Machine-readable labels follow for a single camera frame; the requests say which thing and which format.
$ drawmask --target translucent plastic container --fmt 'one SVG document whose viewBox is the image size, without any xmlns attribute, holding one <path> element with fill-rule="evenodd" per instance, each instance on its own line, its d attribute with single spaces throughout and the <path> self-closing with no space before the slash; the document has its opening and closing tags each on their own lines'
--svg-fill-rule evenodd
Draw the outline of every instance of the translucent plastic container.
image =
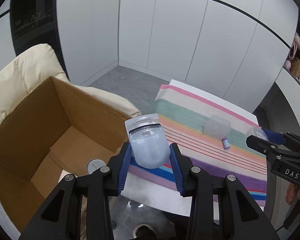
<svg viewBox="0 0 300 240">
<path fill-rule="evenodd" d="M 246 135 L 247 135 L 247 137 L 249 137 L 250 135 L 254 135 L 263 140 L 269 141 L 266 133 L 256 126 L 250 127 L 249 130 L 247 131 Z"/>
<path fill-rule="evenodd" d="M 231 130 L 230 121 L 217 115 L 212 115 L 204 127 L 203 133 L 217 140 L 222 140 Z"/>
<path fill-rule="evenodd" d="M 155 169 L 169 159 L 170 148 L 157 114 L 146 114 L 125 121 L 136 162 Z"/>
</svg>

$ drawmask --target cardboard box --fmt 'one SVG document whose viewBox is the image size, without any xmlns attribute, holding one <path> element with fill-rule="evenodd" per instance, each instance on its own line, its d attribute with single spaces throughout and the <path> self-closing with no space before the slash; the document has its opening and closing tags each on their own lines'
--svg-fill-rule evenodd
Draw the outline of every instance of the cardboard box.
<svg viewBox="0 0 300 240">
<path fill-rule="evenodd" d="M 117 154 L 130 117 L 50 77 L 0 125 L 0 201 L 22 232 L 58 181 Z"/>
</svg>

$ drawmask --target human hand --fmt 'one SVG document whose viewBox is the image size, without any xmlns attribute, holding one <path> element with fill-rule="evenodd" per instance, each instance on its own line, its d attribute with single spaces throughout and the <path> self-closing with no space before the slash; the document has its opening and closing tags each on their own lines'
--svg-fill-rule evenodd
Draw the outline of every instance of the human hand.
<svg viewBox="0 0 300 240">
<path fill-rule="evenodd" d="M 285 197 L 285 200 L 288 205 L 291 205 L 291 202 L 293 200 L 293 197 L 297 195 L 298 200 L 300 200 L 300 188 L 296 187 L 296 185 L 289 183 L 287 188 L 287 194 Z"/>
</svg>

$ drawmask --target plastic bottle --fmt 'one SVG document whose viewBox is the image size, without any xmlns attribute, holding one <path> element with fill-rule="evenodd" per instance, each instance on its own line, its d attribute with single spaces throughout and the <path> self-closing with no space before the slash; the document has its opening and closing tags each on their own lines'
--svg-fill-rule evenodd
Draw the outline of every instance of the plastic bottle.
<svg viewBox="0 0 300 240">
<path fill-rule="evenodd" d="M 252 126 L 250 127 L 250 129 L 247 131 L 246 133 L 247 137 L 249 137 L 250 135 L 254 135 L 257 136 L 263 140 L 269 141 L 268 136 L 266 135 L 266 133 L 261 130 L 260 128 L 256 127 L 256 126 Z"/>
<path fill-rule="evenodd" d="M 223 137 L 221 141 L 222 141 L 222 144 L 223 144 L 223 148 L 224 148 L 225 150 L 227 150 L 227 149 L 230 148 L 230 144 L 229 144 L 229 142 L 228 142 L 227 137 Z"/>
</svg>

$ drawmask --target blue stripe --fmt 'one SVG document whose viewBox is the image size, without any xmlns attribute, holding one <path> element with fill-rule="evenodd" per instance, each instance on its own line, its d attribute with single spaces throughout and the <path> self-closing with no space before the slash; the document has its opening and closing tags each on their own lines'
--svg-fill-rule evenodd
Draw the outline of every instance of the blue stripe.
<svg viewBox="0 0 300 240">
<path fill-rule="evenodd" d="M 262 195 L 262 196 L 265 196 L 266 193 L 263 193 L 263 192 L 258 192 L 258 191 L 249 191 L 248 192 L 251 194 L 251 195 Z"/>
<path fill-rule="evenodd" d="M 158 169 L 162 169 L 162 170 L 164 170 L 164 171 L 167 171 L 167 172 L 170 172 L 170 173 L 172 173 L 172 169 L 171 168 L 169 168 L 169 167 L 166 167 L 166 166 L 160 166 Z"/>
<path fill-rule="evenodd" d="M 150 172 L 150 173 L 152 173 L 154 175 L 157 175 L 159 177 L 162 177 L 162 178 L 168 179 L 168 180 L 170 180 L 172 182 L 175 182 L 173 174 L 171 172 L 165 171 L 165 170 L 160 169 L 160 168 L 156 168 L 156 169 L 146 169 L 146 168 L 143 168 L 143 167 L 141 167 L 140 165 L 138 165 L 136 163 L 136 160 L 134 159 L 134 157 L 131 158 L 131 163 L 130 164 L 133 165 L 133 166 L 137 166 L 138 168 L 143 169 L 143 170 L 145 170 L 147 172 Z"/>
<path fill-rule="evenodd" d="M 266 196 L 251 194 L 254 200 L 266 200 Z"/>
<path fill-rule="evenodd" d="M 136 163 L 136 160 L 135 160 L 134 157 L 131 158 L 131 163 L 130 164 L 133 165 L 133 166 L 136 166 L 136 167 L 138 167 L 140 169 L 143 169 L 143 170 L 145 170 L 147 172 L 150 172 L 150 173 L 152 173 L 154 175 L 157 175 L 159 177 L 162 177 L 162 178 L 165 178 L 165 179 L 170 180 L 172 182 L 175 182 L 173 174 L 170 171 L 166 170 L 166 169 L 171 170 L 168 167 L 164 167 L 164 168 L 160 167 L 160 168 L 156 168 L 156 169 L 146 169 L 146 168 L 143 168 L 140 165 L 138 165 Z M 265 193 L 262 193 L 262 192 L 253 192 L 252 193 L 252 191 L 249 192 L 249 193 L 251 194 L 251 196 L 255 200 L 266 200 L 266 194 Z"/>
</svg>

